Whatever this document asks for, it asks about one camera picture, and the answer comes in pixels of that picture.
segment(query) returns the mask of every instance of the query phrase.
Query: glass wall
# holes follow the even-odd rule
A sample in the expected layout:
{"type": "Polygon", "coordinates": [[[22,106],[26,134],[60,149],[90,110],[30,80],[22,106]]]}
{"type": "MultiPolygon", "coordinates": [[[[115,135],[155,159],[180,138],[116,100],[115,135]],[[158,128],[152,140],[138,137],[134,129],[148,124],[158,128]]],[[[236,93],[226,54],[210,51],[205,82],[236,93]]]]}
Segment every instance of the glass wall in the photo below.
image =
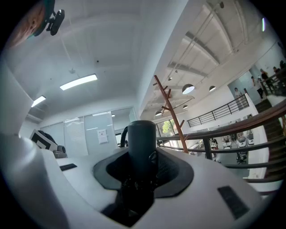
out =
{"type": "Polygon", "coordinates": [[[84,118],[64,121],[64,142],[68,157],[88,155],[84,134],[84,118]]]}
{"type": "Polygon", "coordinates": [[[40,129],[50,134],[57,145],[65,146],[68,157],[80,157],[113,152],[120,146],[124,128],[135,120],[133,108],[127,108],[74,118],[40,129]]]}
{"type": "Polygon", "coordinates": [[[117,148],[111,112],[84,117],[88,154],[112,153],[117,148]]]}

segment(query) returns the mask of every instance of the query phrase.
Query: fluorescent light panel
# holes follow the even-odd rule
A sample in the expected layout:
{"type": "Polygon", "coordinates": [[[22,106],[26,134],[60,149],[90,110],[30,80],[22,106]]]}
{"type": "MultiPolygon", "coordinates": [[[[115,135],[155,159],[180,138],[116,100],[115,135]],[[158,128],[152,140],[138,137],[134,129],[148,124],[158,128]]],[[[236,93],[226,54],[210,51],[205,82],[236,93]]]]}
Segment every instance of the fluorescent light panel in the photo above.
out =
{"type": "Polygon", "coordinates": [[[64,91],[64,90],[72,88],[74,86],[77,86],[77,85],[80,85],[80,84],[84,84],[84,83],[87,83],[87,82],[90,82],[90,81],[96,81],[96,80],[97,80],[97,76],[95,74],[93,74],[93,75],[86,76],[86,77],[80,78],[78,80],[69,82],[67,84],[64,84],[63,86],[60,86],[60,88],[61,88],[61,90],[64,91]]]}
{"type": "Polygon", "coordinates": [[[36,106],[38,103],[44,101],[45,99],[46,99],[46,98],[45,98],[44,96],[41,96],[40,98],[37,98],[37,99],[33,102],[33,104],[32,104],[31,107],[36,106]]]}
{"type": "Polygon", "coordinates": [[[76,121],[76,120],[79,120],[79,118],[74,118],[74,119],[66,120],[66,121],[64,121],[64,122],[65,122],[65,123],[69,123],[69,122],[76,121]]]}
{"type": "Polygon", "coordinates": [[[265,19],[262,18],[262,32],[265,31],[265,19]]]}
{"type": "Polygon", "coordinates": [[[86,129],[86,131],[90,131],[90,130],[94,130],[94,129],[98,129],[98,127],[94,127],[94,128],[86,129]]]}

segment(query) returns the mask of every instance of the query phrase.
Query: black joystick handle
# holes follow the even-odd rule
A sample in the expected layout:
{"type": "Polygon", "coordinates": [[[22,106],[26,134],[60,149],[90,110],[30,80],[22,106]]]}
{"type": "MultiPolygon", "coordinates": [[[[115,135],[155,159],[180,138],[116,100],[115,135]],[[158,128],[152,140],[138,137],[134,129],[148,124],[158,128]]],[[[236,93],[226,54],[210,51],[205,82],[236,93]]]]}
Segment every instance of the black joystick handle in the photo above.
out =
{"type": "Polygon", "coordinates": [[[156,125],[147,120],[134,121],[128,126],[129,157],[134,176],[149,180],[154,175],[156,151],[156,125]]]}

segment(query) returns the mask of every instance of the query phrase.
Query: black rectangular panel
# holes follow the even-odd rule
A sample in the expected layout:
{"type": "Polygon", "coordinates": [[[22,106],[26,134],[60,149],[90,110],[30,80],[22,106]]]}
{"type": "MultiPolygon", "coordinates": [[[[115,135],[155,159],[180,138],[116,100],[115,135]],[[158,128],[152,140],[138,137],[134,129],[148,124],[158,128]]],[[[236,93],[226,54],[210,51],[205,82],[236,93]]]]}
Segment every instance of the black rectangular panel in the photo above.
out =
{"type": "Polygon", "coordinates": [[[235,219],[238,219],[248,212],[249,208],[242,202],[231,187],[220,187],[218,191],[235,219]]]}
{"type": "Polygon", "coordinates": [[[62,171],[66,171],[66,170],[70,170],[70,169],[73,169],[73,168],[76,168],[77,166],[75,164],[68,164],[68,165],[62,165],[60,166],[60,169],[62,171]]]}

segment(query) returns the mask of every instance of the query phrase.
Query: wooden branch sculpture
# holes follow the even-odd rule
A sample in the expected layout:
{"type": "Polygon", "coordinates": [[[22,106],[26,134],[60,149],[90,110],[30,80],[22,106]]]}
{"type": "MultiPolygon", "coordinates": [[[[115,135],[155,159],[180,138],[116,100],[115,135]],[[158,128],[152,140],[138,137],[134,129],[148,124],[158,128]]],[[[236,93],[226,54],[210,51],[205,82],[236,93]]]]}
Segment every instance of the wooden branch sculpture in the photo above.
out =
{"type": "Polygon", "coordinates": [[[172,107],[172,105],[171,105],[171,103],[169,101],[169,96],[170,96],[170,93],[171,93],[171,89],[169,89],[168,94],[166,94],[166,92],[165,92],[166,87],[163,88],[162,84],[160,83],[160,81],[159,81],[159,79],[158,79],[158,77],[156,75],[154,76],[154,78],[156,80],[156,84],[158,84],[158,87],[160,88],[160,91],[161,91],[161,93],[162,93],[162,95],[163,95],[163,97],[164,97],[164,99],[166,101],[166,105],[162,106],[162,108],[165,109],[165,110],[169,110],[171,112],[172,118],[173,118],[174,123],[175,123],[175,125],[177,127],[177,130],[178,130],[178,134],[179,134],[180,140],[181,140],[182,145],[183,145],[184,152],[185,153],[189,153],[188,152],[188,148],[187,148],[187,144],[186,144],[187,138],[189,136],[186,136],[184,138],[183,132],[182,132],[182,129],[181,129],[181,127],[182,127],[182,125],[184,123],[184,120],[182,121],[182,123],[180,125],[179,122],[178,122],[177,116],[176,116],[176,114],[174,112],[174,109],[173,109],[173,107],[172,107]]]}

